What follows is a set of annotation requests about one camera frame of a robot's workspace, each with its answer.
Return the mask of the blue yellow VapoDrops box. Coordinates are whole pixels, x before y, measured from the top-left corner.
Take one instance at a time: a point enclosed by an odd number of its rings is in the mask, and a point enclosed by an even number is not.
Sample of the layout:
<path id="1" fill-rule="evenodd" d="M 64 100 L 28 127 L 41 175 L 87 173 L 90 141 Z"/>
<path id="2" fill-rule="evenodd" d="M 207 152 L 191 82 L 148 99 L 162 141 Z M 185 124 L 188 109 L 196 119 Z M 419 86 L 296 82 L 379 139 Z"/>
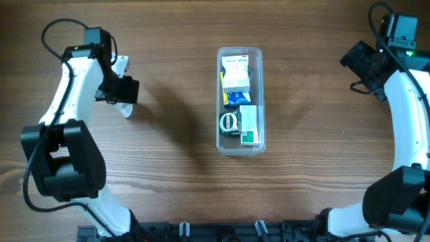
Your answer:
<path id="1" fill-rule="evenodd" d="M 222 89 L 222 98 L 225 108 L 237 108 L 240 105 L 251 104 L 251 97 L 249 92 L 227 93 Z"/>

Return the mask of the green square box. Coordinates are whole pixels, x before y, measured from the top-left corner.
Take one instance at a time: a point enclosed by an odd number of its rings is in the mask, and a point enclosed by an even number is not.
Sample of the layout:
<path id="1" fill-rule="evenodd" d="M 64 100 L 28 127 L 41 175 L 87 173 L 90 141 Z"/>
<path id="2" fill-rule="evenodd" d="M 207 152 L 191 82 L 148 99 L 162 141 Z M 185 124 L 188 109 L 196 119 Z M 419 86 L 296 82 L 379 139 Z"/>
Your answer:
<path id="1" fill-rule="evenodd" d="M 239 135 L 242 132 L 241 113 L 235 110 L 220 114 L 218 130 L 222 136 Z"/>

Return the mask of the white blue medicine box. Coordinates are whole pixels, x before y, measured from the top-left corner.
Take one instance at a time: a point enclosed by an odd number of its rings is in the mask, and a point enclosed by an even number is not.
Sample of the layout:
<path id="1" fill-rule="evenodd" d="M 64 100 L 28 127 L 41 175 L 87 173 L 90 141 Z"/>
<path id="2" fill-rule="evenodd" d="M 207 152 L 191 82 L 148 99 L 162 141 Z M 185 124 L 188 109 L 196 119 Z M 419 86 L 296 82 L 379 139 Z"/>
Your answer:
<path id="1" fill-rule="evenodd" d="M 250 79 L 248 74 L 249 56 L 223 56 L 224 69 L 222 88 L 226 93 L 249 92 Z"/>

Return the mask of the white green medicine box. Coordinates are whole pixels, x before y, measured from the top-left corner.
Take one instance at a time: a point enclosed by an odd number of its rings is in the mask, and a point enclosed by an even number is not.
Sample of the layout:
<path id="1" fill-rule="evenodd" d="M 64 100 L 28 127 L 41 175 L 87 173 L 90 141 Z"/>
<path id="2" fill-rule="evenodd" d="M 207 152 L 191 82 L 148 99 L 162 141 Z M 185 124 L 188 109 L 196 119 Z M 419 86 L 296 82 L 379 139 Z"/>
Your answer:
<path id="1" fill-rule="evenodd" d="M 259 132 L 257 122 L 257 106 L 245 105 L 240 106 L 241 113 L 241 144 L 257 145 L 259 144 Z"/>

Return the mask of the small white spray bottle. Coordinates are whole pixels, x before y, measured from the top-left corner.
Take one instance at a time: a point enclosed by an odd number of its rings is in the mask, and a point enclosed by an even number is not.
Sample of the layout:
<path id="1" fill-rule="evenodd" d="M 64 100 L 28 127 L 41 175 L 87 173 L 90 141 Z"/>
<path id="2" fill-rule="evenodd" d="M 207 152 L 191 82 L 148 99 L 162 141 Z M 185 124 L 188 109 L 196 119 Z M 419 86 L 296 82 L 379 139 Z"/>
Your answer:
<path id="1" fill-rule="evenodd" d="M 116 103 L 114 104 L 115 109 L 121 113 L 121 115 L 124 118 L 129 118 L 133 111 L 133 105 L 132 104 L 125 104 L 125 103 Z"/>

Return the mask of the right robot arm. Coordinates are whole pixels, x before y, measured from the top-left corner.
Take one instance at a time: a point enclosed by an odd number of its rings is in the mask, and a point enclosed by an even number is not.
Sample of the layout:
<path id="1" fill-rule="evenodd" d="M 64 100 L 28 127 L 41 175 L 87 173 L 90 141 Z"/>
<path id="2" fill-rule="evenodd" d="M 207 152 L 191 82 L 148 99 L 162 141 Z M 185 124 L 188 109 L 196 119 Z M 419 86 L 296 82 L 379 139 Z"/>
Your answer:
<path id="1" fill-rule="evenodd" d="M 322 211 L 320 236 L 429 234 L 429 54 L 416 49 L 417 23 L 415 16 L 390 12 L 382 18 L 375 48 L 360 41 L 340 60 L 359 77 L 351 90 L 364 85 L 366 95 L 389 103 L 394 164 L 361 202 Z"/>

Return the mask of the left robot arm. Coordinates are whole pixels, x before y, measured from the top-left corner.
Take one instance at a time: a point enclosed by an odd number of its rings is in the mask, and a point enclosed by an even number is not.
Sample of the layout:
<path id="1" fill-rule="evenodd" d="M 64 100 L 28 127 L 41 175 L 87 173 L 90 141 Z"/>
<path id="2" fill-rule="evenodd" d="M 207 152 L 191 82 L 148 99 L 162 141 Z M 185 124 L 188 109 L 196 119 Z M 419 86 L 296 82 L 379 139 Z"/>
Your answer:
<path id="1" fill-rule="evenodd" d="M 84 43 L 59 59 L 62 78 L 48 111 L 21 133 L 24 200 L 37 212 L 77 207 L 101 241 L 139 241 L 144 229 L 107 187 L 105 161 L 87 127 L 94 102 L 129 117 L 139 82 L 125 74 L 128 57 L 118 55 L 114 37 L 100 27 L 86 27 Z"/>

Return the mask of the clear plastic container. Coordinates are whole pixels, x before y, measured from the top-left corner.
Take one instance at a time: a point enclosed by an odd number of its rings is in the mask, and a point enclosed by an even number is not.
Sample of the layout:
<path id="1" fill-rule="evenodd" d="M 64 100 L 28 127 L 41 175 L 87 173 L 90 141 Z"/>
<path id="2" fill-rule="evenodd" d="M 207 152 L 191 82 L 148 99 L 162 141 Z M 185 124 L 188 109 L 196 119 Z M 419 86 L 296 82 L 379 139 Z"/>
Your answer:
<path id="1" fill-rule="evenodd" d="M 222 136 L 219 134 L 219 116 L 225 112 L 232 112 L 237 108 L 225 108 L 222 98 L 222 81 L 224 69 L 222 67 L 222 57 L 224 56 L 249 56 L 248 74 L 250 79 L 250 97 L 252 106 L 257 106 L 257 122 L 259 132 L 259 144 L 242 145 L 241 133 L 233 136 Z M 216 90 L 216 145 L 217 149 L 224 155 L 249 156 L 256 155 L 265 150 L 265 88 L 263 78 L 263 52 L 257 47 L 222 47 L 217 53 L 217 90 Z"/>

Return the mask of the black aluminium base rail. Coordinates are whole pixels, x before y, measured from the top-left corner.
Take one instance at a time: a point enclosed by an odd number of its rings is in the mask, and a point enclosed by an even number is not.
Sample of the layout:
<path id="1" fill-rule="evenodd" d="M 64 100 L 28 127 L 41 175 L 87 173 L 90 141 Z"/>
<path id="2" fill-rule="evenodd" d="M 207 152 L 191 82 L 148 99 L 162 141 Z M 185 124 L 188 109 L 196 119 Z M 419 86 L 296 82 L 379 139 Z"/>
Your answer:
<path id="1" fill-rule="evenodd" d="M 186 225 L 140 223 L 146 232 L 143 241 L 330 241 L 314 232 L 311 220 L 267 223 L 209 223 Z"/>

